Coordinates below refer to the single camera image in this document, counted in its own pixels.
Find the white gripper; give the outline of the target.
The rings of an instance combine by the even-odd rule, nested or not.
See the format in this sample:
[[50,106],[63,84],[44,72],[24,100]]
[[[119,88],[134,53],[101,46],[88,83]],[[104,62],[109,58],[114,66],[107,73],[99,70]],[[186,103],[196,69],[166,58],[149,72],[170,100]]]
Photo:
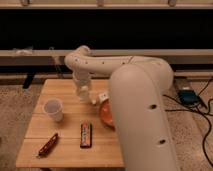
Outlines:
[[91,88],[91,76],[88,72],[74,71],[73,81],[76,85],[76,92],[79,93],[79,98],[81,101],[87,101],[89,98],[89,103],[96,105],[97,100],[92,94],[88,96],[88,90]]

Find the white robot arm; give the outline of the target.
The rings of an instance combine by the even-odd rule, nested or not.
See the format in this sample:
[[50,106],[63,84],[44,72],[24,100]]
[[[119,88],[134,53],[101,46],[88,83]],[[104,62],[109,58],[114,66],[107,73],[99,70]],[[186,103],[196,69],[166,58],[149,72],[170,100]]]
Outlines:
[[146,56],[93,57],[86,46],[65,56],[81,99],[93,73],[106,74],[113,123],[125,171],[180,171],[162,95],[173,82],[165,60]]

